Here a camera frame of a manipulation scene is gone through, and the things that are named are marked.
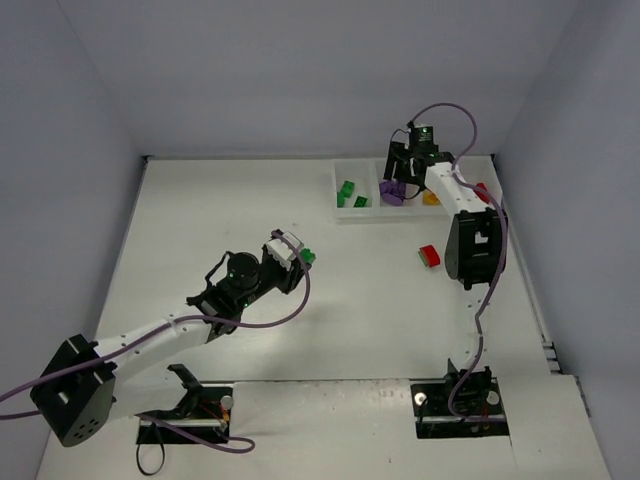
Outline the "yellow striped lego brick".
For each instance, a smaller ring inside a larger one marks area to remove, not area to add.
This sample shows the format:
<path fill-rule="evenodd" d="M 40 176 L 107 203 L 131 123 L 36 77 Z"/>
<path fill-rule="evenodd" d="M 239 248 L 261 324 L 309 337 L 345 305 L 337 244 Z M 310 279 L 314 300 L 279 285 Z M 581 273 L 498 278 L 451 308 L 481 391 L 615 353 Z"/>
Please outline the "yellow striped lego brick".
<path fill-rule="evenodd" d="M 434 192 L 425 189 L 422 193 L 422 204 L 428 206 L 438 206 L 441 204 L 441 202 Z"/>

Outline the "purple flower lego brick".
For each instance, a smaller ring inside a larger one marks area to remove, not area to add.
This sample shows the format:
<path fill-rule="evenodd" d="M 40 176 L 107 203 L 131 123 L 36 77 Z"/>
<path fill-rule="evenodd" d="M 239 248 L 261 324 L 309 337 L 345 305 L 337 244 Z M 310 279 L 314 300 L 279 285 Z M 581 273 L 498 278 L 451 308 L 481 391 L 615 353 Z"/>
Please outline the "purple flower lego brick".
<path fill-rule="evenodd" d="M 381 200 L 392 207 L 401 207 L 404 204 L 404 197 L 397 191 L 387 191 L 380 194 Z"/>

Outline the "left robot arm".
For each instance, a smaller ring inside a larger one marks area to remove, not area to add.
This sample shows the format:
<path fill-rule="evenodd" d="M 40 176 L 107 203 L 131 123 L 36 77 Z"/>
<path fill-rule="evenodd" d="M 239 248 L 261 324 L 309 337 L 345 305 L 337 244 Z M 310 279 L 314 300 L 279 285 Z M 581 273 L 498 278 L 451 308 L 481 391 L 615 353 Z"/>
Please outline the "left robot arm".
<path fill-rule="evenodd" d="M 262 255 L 227 252 L 226 274 L 187 298 L 195 313 L 168 316 L 103 340 L 78 334 L 65 340 L 32 386 L 30 398 L 64 447 L 74 447 L 107 422 L 155 412 L 188 416 L 198 405 L 200 382 L 178 353 L 205 346 L 246 324 L 244 311 L 277 289 L 289 294 L 310 282 L 315 253 L 277 231 Z"/>

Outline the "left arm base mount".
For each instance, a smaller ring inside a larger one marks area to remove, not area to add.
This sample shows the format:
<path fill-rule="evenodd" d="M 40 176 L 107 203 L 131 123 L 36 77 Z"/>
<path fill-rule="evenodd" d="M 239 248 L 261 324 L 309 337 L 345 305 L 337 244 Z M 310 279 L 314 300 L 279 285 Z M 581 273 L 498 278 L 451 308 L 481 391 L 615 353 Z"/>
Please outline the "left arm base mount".
<path fill-rule="evenodd" d="M 170 380 L 179 380 L 183 393 L 172 409 L 148 415 L 212 444 L 227 444 L 230 436 L 234 384 L 198 380 L 183 364 L 168 367 Z"/>

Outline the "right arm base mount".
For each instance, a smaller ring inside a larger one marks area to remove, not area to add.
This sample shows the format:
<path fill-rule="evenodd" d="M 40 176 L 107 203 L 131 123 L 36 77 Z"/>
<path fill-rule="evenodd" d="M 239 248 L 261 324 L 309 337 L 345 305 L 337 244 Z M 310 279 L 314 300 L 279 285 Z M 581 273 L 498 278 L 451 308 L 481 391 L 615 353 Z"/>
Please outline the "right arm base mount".
<path fill-rule="evenodd" d="M 420 440 L 510 435 L 499 385 L 487 366 L 469 374 L 449 363 L 444 377 L 412 382 L 410 393 Z"/>

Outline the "purple sloped lego brick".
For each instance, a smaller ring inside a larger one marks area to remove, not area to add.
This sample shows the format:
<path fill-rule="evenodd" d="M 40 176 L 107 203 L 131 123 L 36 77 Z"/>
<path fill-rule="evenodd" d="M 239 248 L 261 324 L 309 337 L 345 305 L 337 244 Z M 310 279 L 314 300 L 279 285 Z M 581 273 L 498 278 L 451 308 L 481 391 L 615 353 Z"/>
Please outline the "purple sloped lego brick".
<path fill-rule="evenodd" d="M 396 183 L 394 181 L 383 181 L 379 184 L 380 196 L 395 196 Z"/>

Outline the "green printed lego brick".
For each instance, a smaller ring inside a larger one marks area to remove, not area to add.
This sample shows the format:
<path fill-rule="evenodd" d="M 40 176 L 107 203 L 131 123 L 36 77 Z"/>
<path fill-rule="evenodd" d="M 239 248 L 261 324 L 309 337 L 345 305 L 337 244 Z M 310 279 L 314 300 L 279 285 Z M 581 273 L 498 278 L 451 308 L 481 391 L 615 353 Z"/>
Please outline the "green printed lego brick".
<path fill-rule="evenodd" d="M 369 199 L 365 196 L 357 196 L 353 207 L 354 208 L 367 208 L 369 206 Z"/>
<path fill-rule="evenodd" d="M 355 183 L 345 180 L 337 189 L 336 206 L 338 208 L 351 208 L 355 202 Z"/>

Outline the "red lego brick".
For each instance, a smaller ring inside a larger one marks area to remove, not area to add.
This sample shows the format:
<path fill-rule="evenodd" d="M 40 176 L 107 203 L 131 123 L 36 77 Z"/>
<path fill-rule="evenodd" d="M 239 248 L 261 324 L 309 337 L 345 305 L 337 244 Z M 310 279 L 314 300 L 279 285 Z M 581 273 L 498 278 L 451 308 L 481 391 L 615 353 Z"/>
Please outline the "red lego brick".
<path fill-rule="evenodd" d="M 485 204 L 490 205 L 492 203 L 491 194 L 487 190 L 486 185 L 483 182 L 479 182 L 476 184 L 475 192 L 478 198 Z"/>

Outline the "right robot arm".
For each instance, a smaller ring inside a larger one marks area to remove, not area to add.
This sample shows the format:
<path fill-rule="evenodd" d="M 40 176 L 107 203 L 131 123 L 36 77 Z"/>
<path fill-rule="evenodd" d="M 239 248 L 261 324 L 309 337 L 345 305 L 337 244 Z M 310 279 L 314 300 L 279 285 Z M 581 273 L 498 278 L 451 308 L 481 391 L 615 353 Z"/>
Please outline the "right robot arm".
<path fill-rule="evenodd" d="M 413 119 L 404 132 L 405 142 L 390 141 L 383 180 L 433 193 L 451 220 L 444 267 L 464 291 L 470 345 L 475 348 L 452 364 L 464 370 L 466 379 L 485 351 L 482 316 L 506 266 L 507 216 L 486 188 L 465 179 L 459 159 L 439 148 L 432 126 Z"/>

